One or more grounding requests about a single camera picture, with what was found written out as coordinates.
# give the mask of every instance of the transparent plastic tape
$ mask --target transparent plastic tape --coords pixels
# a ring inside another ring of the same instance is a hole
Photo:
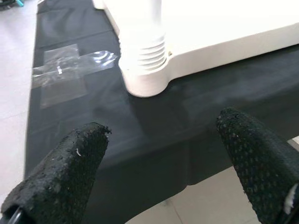
[[[32,71],[32,88],[41,87],[41,108],[84,96],[84,75],[114,67],[116,58],[109,51],[79,56],[76,44],[45,51],[44,65]]]

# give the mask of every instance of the black tablecloth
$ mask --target black tablecloth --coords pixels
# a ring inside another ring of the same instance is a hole
[[[74,43],[81,55],[120,55],[91,0],[46,0],[38,8],[34,67],[44,51]],[[32,89],[26,150],[28,175],[73,128],[96,121],[112,129],[83,223],[123,223],[228,168],[215,128],[224,107],[251,113],[286,140],[299,134],[299,46],[173,80],[152,98],[129,95],[118,67],[84,79],[87,95],[46,109],[41,88]]]

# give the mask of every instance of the white plastic device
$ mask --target white plastic device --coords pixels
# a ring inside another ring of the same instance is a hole
[[[299,43],[294,0],[93,0],[121,47],[127,90],[161,93],[178,77]]]

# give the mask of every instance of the gray tiled floor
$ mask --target gray tiled floor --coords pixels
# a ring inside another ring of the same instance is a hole
[[[0,11],[0,204],[22,179],[37,0]],[[257,224],[229,168],[146,210],[129,224]]]

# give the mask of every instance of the textured black foam pad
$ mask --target textured black foam pad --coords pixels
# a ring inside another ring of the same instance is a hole
[[[255,118],[228,108],[217,129],[259,221],[287,223],[298,208],[298,188],[291,213],[285,198],[299,182],[299,153]]]
[[[11,191],[1,212],[11,214],[19,206],[36,224],[79,224],[108,132],[97,123],[72,131]]]

